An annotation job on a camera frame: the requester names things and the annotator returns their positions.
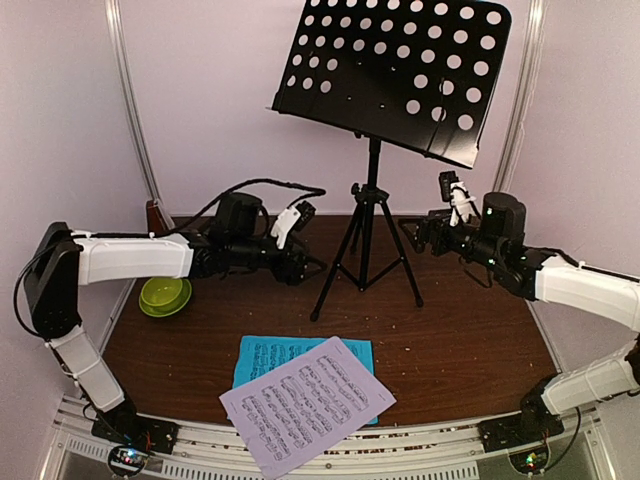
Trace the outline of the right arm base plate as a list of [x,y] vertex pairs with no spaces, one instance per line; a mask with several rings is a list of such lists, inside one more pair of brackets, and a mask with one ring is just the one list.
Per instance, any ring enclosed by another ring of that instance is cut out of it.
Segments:
[[545,426],[526,429],[521,414],[481,421],[478,432],[486,453],[512,449],[530,443],[541,442],[545,437],[560,435],[564,426],[559,418],[552,418]]

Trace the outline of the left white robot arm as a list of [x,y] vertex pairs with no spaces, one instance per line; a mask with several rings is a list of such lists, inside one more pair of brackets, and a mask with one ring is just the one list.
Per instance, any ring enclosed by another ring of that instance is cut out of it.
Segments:
[[137,442],[144,424],[83,329],[78,290],[93,283],[159,277],[204,279],[233,268],[266,269],[289,286],[323,272],[326,265],[295,237],[315,214],[305,199],[285,208],[256,234],[262,201],[227,193],[204,225],[163,235],[91,233],[52,223],[14,287],[23,292],[30,319],[21,327],[43,340],[88,397],[97,418],[123,444]]

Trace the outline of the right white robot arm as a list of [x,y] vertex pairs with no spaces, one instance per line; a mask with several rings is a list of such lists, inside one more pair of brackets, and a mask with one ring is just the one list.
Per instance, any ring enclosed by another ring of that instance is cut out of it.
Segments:
[[[490,284],[517,297],[573,307],[638,332],[638,279],[590,267],[556,248],[525,245],[526,207],[510,194],[485,194],[481,211],[473,201],[455,186],[448,208],[401,219],[398,225],[418,253],[454,252],[461,261],[484,267]],[[541,380],[521,400],[512,430],[519,440],[530,442],[567,410],[638,391],[639,345],[633,343]]]

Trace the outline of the black music stand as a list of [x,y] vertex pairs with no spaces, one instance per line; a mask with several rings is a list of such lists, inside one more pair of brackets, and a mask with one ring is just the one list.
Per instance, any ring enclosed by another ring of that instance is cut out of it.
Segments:
[[368,176],[341,242],[361,255],[350,280],[376,277],[369,257],[383,143],[472,168],[512,17],[490,1],[308,1],[272,104],[369,141]]

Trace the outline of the lilac sheet music page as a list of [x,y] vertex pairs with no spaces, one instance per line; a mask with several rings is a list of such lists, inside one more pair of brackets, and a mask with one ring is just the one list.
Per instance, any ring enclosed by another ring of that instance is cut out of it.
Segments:
[[368,424],[393,394],[339,337],[220,396],[262,476],[279,479]]

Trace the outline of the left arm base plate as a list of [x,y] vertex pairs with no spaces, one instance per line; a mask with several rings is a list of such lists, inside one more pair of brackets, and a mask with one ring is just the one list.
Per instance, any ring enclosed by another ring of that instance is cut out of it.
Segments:
[[171,454],[177,440],[179,426],[175,422],[139,415],[99,416],[91,434],[142,452]]

